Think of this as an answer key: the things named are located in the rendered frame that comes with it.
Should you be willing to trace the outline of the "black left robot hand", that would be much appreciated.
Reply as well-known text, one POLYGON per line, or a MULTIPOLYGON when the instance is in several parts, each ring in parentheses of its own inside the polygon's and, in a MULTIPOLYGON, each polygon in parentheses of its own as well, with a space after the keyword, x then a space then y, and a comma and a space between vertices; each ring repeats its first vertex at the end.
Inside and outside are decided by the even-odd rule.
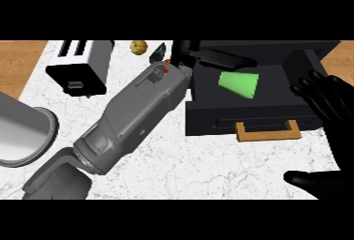
POLYGON ((255 68, 256 61, 245 56, 239 56, 215 49, 200 50, 199 40, 174 40, 171 46, 169 63, 178 67, 194 67, 194 64, 209 68, 218 68, 227 71, 236 71, 240 68, 255 68))

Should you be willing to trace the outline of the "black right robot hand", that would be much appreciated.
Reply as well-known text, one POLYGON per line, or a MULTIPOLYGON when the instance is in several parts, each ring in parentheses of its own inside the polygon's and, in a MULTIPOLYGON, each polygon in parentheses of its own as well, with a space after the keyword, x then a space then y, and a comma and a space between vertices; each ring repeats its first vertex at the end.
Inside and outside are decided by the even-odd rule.
POLYGON ((318 200, 354 201, 354 86, 315 70, 290 91, 299 95, 321 120, 321 127, 339 167, 337 171, 287 171, 283 180, 318 200))

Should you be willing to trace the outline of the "green cup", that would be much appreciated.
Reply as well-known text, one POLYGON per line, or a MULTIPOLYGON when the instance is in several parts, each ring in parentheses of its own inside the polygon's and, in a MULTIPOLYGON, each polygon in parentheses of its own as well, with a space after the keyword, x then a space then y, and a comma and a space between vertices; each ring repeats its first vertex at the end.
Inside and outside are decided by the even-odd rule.
POLYGON ((243 72, 222 72, 218 77, 218 85, 243 98, 255 97, 258 75, 243 72))

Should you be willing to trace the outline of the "black open drawer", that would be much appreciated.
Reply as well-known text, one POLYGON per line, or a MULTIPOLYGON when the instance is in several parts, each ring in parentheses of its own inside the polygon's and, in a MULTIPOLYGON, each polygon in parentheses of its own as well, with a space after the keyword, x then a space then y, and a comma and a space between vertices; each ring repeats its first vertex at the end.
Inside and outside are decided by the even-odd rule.
POLYGON ((245 67, 239 72, 256 73, 258 81, 253 98, 243 98, 218 85, 221 70, 200 64, 193 69, 193 97, 187 102, 196 109, 268 107, 301 105, 304 100, 292 93, 290 82, 281 64, 245 67))

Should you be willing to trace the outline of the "black drawer front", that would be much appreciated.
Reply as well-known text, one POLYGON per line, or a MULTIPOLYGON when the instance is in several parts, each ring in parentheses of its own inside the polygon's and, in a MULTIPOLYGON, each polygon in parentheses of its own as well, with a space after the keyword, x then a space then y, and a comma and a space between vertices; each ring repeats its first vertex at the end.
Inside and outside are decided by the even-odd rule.
POLYGON ((321 127, 321 120, 308 106, 264 106, 246 108, 186 109, 186 135, 234 134, 234 124, 243 123, 247 131, 284 130, 284 122, 295 120, 298 128, 315 130, 321 127))

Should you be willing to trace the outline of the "dark green bottle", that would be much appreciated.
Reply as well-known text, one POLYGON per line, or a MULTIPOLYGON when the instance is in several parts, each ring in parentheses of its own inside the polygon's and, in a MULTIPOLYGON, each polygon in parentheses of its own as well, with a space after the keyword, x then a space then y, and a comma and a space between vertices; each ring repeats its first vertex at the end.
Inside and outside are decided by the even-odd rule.
POLYGON ((166 45, 162 43, 153 53, 149 55, 149 63, 160 62, 165 59, 166 45))

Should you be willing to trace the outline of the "black cabinet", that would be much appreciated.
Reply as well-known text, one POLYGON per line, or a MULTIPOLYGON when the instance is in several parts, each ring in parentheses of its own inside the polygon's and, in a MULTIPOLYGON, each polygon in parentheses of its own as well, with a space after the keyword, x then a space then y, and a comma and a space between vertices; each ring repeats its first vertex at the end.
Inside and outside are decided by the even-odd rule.
POLYGON ((339 43, 337 40, 203 40, 200 49, 218 50, 256 61, 255 67, 242 67, 237 72, 258 75, 258 95, 275 92, 292 95, 289 85, 309 70, 326 74, 321 59, 339 43))

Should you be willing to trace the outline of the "yellow-brown potato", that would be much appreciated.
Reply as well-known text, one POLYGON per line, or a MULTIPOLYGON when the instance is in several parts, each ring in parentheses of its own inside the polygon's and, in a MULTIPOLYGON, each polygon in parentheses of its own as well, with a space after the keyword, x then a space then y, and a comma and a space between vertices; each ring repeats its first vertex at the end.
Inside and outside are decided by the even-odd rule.
POLYGON ((135 55, 141 55, 146 53, 147 44, 144 40, 132 40, 129 43, 129 50, 135 55))

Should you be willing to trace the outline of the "black and white toaster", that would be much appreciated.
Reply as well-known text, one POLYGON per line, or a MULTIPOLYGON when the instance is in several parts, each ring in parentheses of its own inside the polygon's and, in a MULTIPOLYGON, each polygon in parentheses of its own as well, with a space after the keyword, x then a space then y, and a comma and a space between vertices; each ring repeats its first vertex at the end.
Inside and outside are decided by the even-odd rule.
POLYGON ((70 97, 103 95, 113 40, 60 40, 45 73, 70 97))

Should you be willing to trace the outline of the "grey metal pot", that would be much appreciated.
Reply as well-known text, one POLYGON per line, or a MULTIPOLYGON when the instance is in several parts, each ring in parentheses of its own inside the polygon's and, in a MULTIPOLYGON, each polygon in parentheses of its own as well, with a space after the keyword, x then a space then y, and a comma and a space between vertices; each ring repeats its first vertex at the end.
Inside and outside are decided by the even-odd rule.
POLYGON ((56 114, 31 107, 0 92, 0 166, 17 168, 31 164, 56 140, 56 114))

